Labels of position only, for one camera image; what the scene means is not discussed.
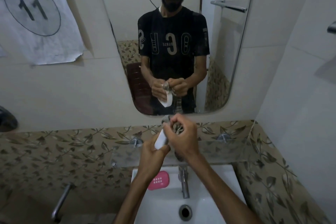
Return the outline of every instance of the mirror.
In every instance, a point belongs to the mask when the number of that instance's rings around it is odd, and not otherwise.
[[[213,112],[229,98],[250,0],[104,0],[143,114]]]

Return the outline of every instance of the hand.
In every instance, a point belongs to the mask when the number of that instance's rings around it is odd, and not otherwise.
[[[188,84],[186,83],[185,79],[172,79],[170,78],[168,81],[169,86],[174,90],[174,93],[177,97],[184,97],[188,93]]]
[[[163,102],[167,102],[167,93],[162,86],[162,84],[165,84],[165,82],[165,80],[154,78],[150,85],[152,88],[152,95]]]
[[[180,122],[183,125],[183,132],[179,135],[172,131],[172,126],[176,122]],[[187,117],[176,114],[170,119],[170,124],[163,124],[163,131],[169,143],[187,162],[200,154],[198,150],[197,125]]]
[[[151,140],[145,141],[142,145],[140,163],[137,176],[141,176],[150,183],[160,171],[163,160],[170,151],[170,146],[165,145],[156,150],[154,144],[160,133],[157,133]]]

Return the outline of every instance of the beard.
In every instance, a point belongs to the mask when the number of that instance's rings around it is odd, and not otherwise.
[[[179,7],[182,5],[183,0],[179,0],[178,2],[169,2],[167,3],[165,0],[162,0],[163,6],[170,13],[176,12]]]

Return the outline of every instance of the drawn circle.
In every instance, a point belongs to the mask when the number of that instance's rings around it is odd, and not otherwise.
[[[52,36],[60,30],[61,14],[53,0],[4,1],[15,20],[30,32]]]

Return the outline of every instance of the neck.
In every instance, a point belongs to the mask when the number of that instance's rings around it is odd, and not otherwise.
[[[170,13],[170,12],[168,12],[168,11],[166,10],[165,6],[162,4],[162,5],[161,5],[161,15],[162,15],[162,17],[164,17],[164,18],[173,17],[173,16],[175,16],[176,14],[178,14],[179,11],[181,11],[181,9],[182,9],[182,5],[180,5],[180,7],[179,7],[176,11]]]

